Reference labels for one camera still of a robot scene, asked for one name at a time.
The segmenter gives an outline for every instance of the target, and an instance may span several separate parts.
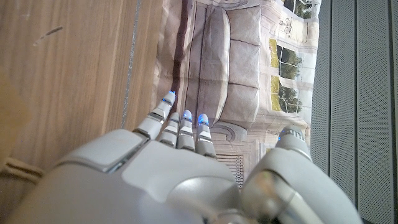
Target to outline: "robot finger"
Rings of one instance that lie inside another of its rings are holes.
[[[187,149],[195,152],[195,142],[192,133],[192,114],[189,110],[184,111],[181,118],[177,149]]]
[[[167,119],[170,109],[175,101],[175,92],[168,92],[153,109],[141,124],[133,131],[147,136],[149,139],[155,139],[162,129],[164,121]]]
[[[159,137],[159,142],[175,148],[178,136],[178,126],[180,124],[180,115],[177,112],[172,113],[166,128]]]
[[[195,144],[196,153],[206,157],[217,159],[213,142],[211,141],[209,120],[206,114],[198,117],[197,140]]]

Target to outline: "fingertip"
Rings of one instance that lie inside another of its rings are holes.
[[[198,125],[199,124],[205,124],[207,126],[209,125],[209,119],[208,119],[206,114],[199,115],[199,117],[198,117]]]
[[[183,112],[182,118],[192,122],[192,114],[191,114],[191,111],[185,110],[185,111]]]

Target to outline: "sofa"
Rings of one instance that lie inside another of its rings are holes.
[[[212,132],[244,136],[259,107],[260,6],[198,4],[185,109],[209,117]]]

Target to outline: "wood grain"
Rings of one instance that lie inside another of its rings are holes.
[[[32,115],[13,158],[49,170],[121,127],[136,6],[137,0],[0,2],[0,69]],[[126,129],[150,110],[161,10],[162,1],[141,0]],[[0,222],[32,187],[0,176]]]
[[[161,0],[141,0],[124,127],[128,130],[133,130],[152,109],[150,100],[161,17]]]

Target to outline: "sofa cushion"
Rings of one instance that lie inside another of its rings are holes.
[[[220,121],[249,129],[256,119],[258,109],[259,90],[257,88],[229,84],[228,96]]]
[[[260,88],[260,46],[231,40],[229,82]]]
[[[231,39],[260,46],[260,6],[227,11]]]
[[[187,85],[187,98],[185,100],[185,110],[192,113],[192,124],[196,124],[199,114],[197,114],[199,82],[200,82],[200,64],[201,49],[203,43],[203,31],[206,24],[207,6],[197,5],[195,13],[195,28],[193,30],[190,57],[189,57],[189,79]]]
[[[208,6],[198,94],[198,113],[207,114],[212,126],[223,110],[229,76],[229,21],[224,9]]]

